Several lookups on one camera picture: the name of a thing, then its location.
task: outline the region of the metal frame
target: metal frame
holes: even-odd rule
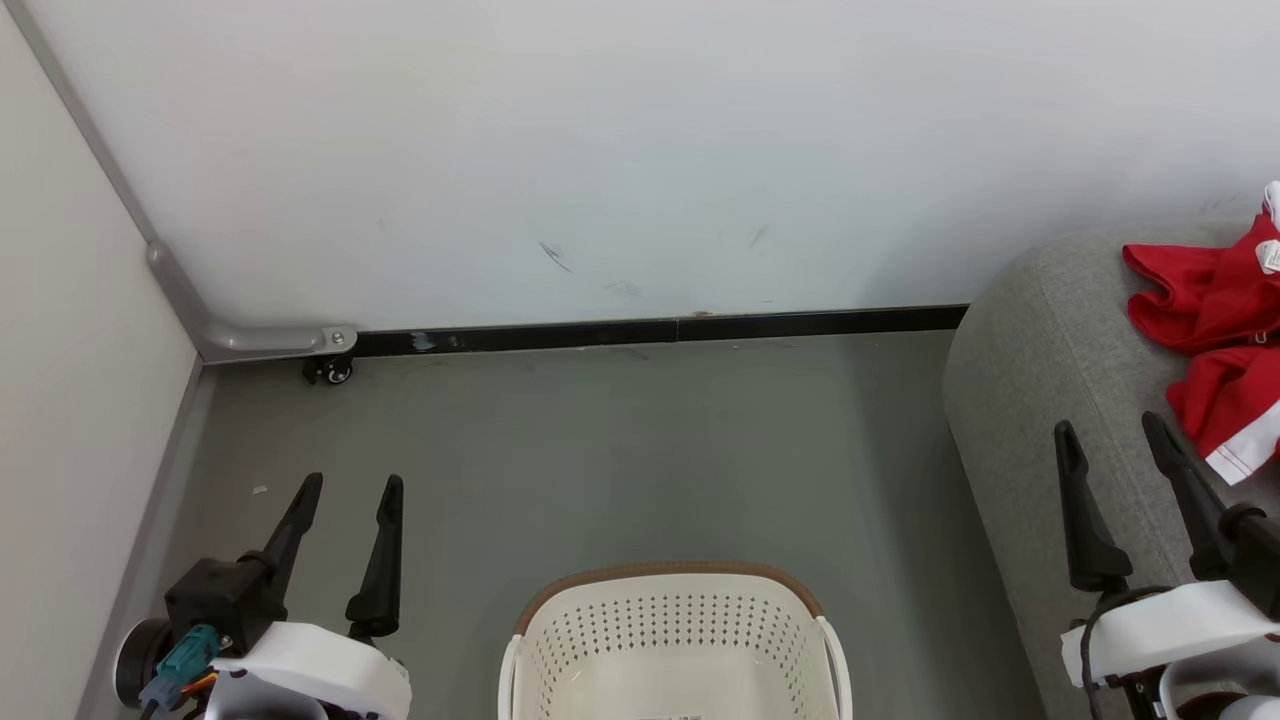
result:
[[[146,261],[151,274],[173,306],[183,329],[191,337],[192,345],[205,365],[224,365],[229,363],[248,363],[253,360],[273,360],[279,357],[310,357],[337,355],[349,351],[356,345],[356,328],[351,325],[284,325],[252,328],[237,325],[212,314],[209,305],[200,297],[196,286],[182,269],[173,251],[159,238],[137,195],[124,178],[120,165],[115,161],[102,136],[97,132],[88,110],[81,101],[54,55],[49,41],[41,32],[36,18],[24,0],[4,0],[5,8],[18,26],[18,31],[31,46],[36,61],[54,86],[54,92],[63,101],[76,127],[79,128],[97,164],[106,174],[108,182],[120,197],[120,202],[133,219],[138,232],[146,241]]]

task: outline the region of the white wall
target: white wall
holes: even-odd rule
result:
[[[195,350],[0,8],[0,698],[72,717]]]
[[[27,1],[236,320],[959,302],[1280,176],[1261,0]]]

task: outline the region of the gray fabric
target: gray fabric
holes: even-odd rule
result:
[[[1053,424],[1070,419],[1089,459],[1089,483],[1116,542],[1134,564],[1132,584],[1190,582],[1190,553],[1167,480],[1151,462],[1140,415],[1171,413],[1165,388],[1187,359],[1142,337],[1125,314],[1149,286],[1129,270],[1128,243],[1226,246],[1242,224],[1133,228],[1061,238],[1011,264],[965,315],[943,379],[946,414],[964,460],[1019,632],[1051,720],[1088,717],[1066,678],[1059,635],[1094,597],[1066,578],[1053,459]],[[1280,511],[1280,473],[1268,465],[1235,488]],[[1110,717],[1128,717],[1119,692]]]

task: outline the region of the laundry basket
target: laundry basket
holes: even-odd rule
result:
[[[836,630],[795,578],[657,562],[564,578],[525,609],[499,720],[850,720]]]

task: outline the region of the teal connector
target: teal connector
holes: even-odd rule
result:
[[[196,625],[156,664],[156,675],[186,685],[209,667],[220,650],[218,630],[212,625]]]

